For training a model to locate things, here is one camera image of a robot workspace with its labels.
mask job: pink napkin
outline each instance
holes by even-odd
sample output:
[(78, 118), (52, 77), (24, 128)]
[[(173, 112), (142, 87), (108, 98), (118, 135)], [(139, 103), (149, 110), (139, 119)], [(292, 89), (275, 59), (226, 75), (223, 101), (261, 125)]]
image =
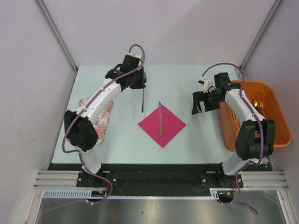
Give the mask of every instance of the pink napkin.
[(164, 148), (186, 124), (162, 105), (163, 135), (159, 135), (159, 112), (155, 109), (149, 116), (139, 123), (139, 126)]

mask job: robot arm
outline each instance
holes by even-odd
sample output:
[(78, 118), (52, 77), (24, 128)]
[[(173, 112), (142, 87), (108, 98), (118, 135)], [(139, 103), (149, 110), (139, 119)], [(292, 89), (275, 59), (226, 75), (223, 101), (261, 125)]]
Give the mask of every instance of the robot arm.
[(249, 161), (256, 163), (260, 156), (261, 139), (255, 137), (256, 133), (260, 132), (256, 118), (261, 121), (263, 127), (263, 157), (273, 152), (276, 126), (273, 120), (266, 120), (253, 107), (244, 90), (242, 96), (240, 95), (241, 85), (230, 82), (228, 73), (215, 75), (214, 82), (215, 87), (211, 80), (203, 77), (200, 79), (199, 83), (204, 86), (204, 90), (193, 93), (192, 114), (202, 111), (201, 101), (204, 103), (206, 112), (219, 109), (220, 102), (226, 102), (233, 109), (242, 125), (235, 142), (236, 152), (222, 163), (222, 171), (224, 175), (235, 175)]
[[(140, 69), (128, 76), (125, 75), (137, 67), (140, 67)], [(74, 112), (67, 111), (64, 114), (65, 132), (70, 127), (72, 121), (79, 116), (67, 133), (67, 139), (75, 147), (76, 151), (81, 154), (80, 159), (83, 160), (81, 162), (94, 174), (101, 168), (101, 163), (96, 154), (95, 144), (98, 140), (98, 134), (93, 124), (105, 106), (126, 88), (145, 88), (146, 74), (142, 67), (142, 55), (126, 54), (123, 63), (111, 69), (105, 78), (103, 84), (89, 98), (86, 104)]]

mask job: light blue table surface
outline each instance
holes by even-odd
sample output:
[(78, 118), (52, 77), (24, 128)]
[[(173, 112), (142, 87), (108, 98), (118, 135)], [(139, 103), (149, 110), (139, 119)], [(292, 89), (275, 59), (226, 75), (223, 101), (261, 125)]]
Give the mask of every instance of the light blue table surface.
[[(113, 99), (114, 106), (105, 141), (97, 146), (102, 163), (220, 163), (232, 153), (225, 147), (218, 111), (191, 115), (192, 93), (201, 91), (199, 77), (209, 65), (152, 65), (145, 66), (144, 113), (141, 113), (142, 90), (125, 89)], [(112, 66), (81, 66), (71, 93), (67, 109), (78, 108), (79, 100), (90, 97), (102, 84)], [(228, 72), (231, 80), (237, 79), (231, 66), (211, 69), (206, 77), (214, 79), (219, 72)], [(187, 125), (164, 148), (161, 148), (138, 125), (158, 107), (161, 101)], [(80, 163), (77, 153), (64, 154), (60, 130), (52, 163)], [(66, 150), (74, 147), (66, 143)]]

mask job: orange basket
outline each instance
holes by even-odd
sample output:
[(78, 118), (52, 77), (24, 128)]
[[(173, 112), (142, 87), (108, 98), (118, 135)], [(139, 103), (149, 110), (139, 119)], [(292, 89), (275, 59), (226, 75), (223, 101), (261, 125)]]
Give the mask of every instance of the orange basket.
[[(288, 146), (292, 140), (291, 133), (272, 88), (262, 82), (245, 81), (244, 91), (261, 115), (266, 119), (275, 121), (274, 149)], [(234, 152), (235, 141), (241, 124), (234, 111), (226, 103), (220, 103), (219, 112), (225, 145), (230, 151)]]

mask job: white wall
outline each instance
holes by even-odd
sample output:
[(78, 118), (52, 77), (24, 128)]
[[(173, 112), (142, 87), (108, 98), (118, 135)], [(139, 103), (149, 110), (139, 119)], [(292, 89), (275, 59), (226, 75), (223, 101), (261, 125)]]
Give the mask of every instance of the white wall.
[(45, 166), (75, 77), (33, 0), (0, 1), (0, 223)]
[(241, 64), (273, 2), (45, 0), (79, 65), (114, 65), (133, 43), (147, 64)]
[(260, 80), (275, 91), (292, 133), (292, 143), (275, 151), (276, 170), (283, 170), (299, 208), (299, 1), (285, 0), (256, 52), (245, 67), (247, 79)]

